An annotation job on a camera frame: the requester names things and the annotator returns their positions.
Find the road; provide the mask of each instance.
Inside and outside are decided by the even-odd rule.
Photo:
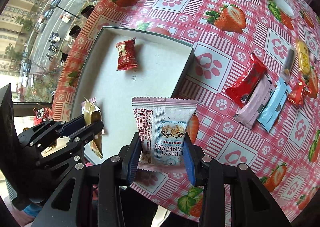
[[[59,3],[59,6],[73,14],[77,14],[86,0],[62,0]],[[61,41],[67,35],[67,32],[71,26],[71,21],[69,23],[65,23],[62,19],[59,18],[64,11],[59,8],[55,8],[52,16],[47,21],[47,25],[45,26],[42,33],[36,38],[33,49],[30,54],[30,59],[32,61],[30,76],[39,70],[39,66],[41,67],[49,67],[50,61],[49,58],[46,57],[46,54],[53,55],[52,52],[48,51],[50,43],[48,42],[49,37],[51,36],[51,32],[59,33],[59,37],[61,37]]]

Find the metal bolt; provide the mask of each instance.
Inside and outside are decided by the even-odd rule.
[[[240,163],[240,164],[239,164],[239,169],[241,169],[241,170],[247,170],[247,169],[248,169],[248,165],[247,165],[247,164],[244,164],[244,163]]]
[[[76,168],[77,170],[83,169],[83,167],[84,167],[84,165],[83,165],[82,163],[78,163],[78,164],[76,164],[76,166],[75,166],[75,168]]]
[[[210,156],[203,156],[202,157],[203,162],[210,162],[212,158]]]
[[[112,162],[118,162],[120,160],[120,157],[119,156],[113,156],[111,157],[111,161]]]

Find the table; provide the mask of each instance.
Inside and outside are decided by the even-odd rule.
[[[221,163],[246,162],[258,177],[269,176],[282,166],[284,177],[272,192],[292,221],[306,205],[320,183],[320,162],[309,162],[308,152],[320,125],[319,100],[306,98],[303,109],[286,102],[278,122],[267,133],[259,123],[252,130],[233,120],[238,106],[224,93],[245,70],[253,52],[268,67],[272,82],[278,80],[286,50],[295,39],[305,41],[311,64],[319,71],[320,24],[303,0],[291,1],[302,16],[294,20],[268,9],[269,0],[101,0],[87,20],[63,67],[53,112],[55,120],[69,120],[80,69],[102,26],[123,26],[151,30],[190,42],[196,59],[180,89],[180,98],[198,100],[199,132],[196,145]],[[234,26],[223,31],[207,22],[207,11],[219,11],[234,4],[245,15],[243,29]],[[298,63],[290,77],[293,87]],[[155,203],[183,217],[198,221],[196,208],[182,212],[177,200],[187,195],[191,184],[185,173],[139,172],[132,187]],[[226,191],[226,225],[231,224],[229,186]]]

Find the red candy wrapper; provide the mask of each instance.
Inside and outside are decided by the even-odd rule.
[[[306,94],[311,94],[311,91],[307,88],[307,85],[303,81],[297,81],[287,99],[294,105],[303,107],[303,99]]]
[[[138,66],[134,56],[134,43],[136,38],[127,41],[121,41],[116,44],[116,48],[119,51],[118,69],[117,70],[129,70]]]
[[[226,89],[226,94],[240,108],[245,106],[254,87],[267,71],[267,67],[253,53],[248,63],[242,75]]]

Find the white snack packet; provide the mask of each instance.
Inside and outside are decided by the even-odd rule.
[[[186,127],[197,101],[134,97],[132,107],[142,144],[139,163],[179,166]]]

